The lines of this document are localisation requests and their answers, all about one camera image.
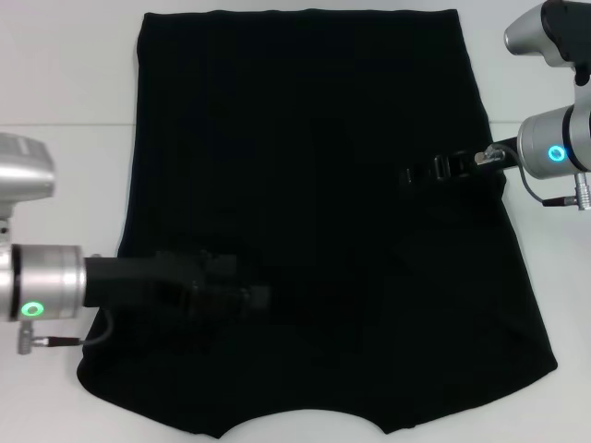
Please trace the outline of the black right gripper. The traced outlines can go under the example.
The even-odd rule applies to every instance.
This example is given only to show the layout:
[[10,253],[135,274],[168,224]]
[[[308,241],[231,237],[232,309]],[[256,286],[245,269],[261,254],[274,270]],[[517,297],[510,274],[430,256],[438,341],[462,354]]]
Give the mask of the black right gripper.
[[517,139],[506,138],[485,149],[464,155],[463,151],[412,160],[399,171],[400,185],[435,185],[465,176],[495,174],[517,166]]

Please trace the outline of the black shirt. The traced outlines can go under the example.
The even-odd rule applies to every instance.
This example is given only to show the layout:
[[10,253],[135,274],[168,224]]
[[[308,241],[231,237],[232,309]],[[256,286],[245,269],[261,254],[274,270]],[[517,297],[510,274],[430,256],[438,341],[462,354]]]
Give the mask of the black shirt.
[[455,10],[149,13],[137,54],[119,257],[236,255],[271,300],[112,311],[78,366],[90,394],[210,437],[298,410],[388,434],[557,368],[505,176],[399,184],[491,141]]

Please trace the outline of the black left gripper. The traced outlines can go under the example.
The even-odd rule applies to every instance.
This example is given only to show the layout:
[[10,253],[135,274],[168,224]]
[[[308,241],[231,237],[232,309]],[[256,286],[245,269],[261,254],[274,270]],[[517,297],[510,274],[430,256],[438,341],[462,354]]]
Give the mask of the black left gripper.
[[236,255],[202,252],[189,257],[87,257],[85,306],[182,312],[203,318],[243,318],[264,313],[271,288],[256,284]]

